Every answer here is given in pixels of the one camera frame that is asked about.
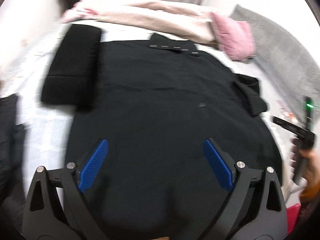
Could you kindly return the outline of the person's right hand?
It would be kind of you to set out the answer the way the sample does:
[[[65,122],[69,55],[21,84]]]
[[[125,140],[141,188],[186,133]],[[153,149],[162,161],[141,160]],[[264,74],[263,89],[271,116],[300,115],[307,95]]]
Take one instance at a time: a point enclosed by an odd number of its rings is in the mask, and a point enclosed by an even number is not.
[[[308,161],[302,175],[306,180],[306,186],[300,194],[300,202],[312,202],[319,192],[319,156],[316,150],[299,150],[297,146],[293,146],[292,153],[292,167],[296,166],[298,154]]]

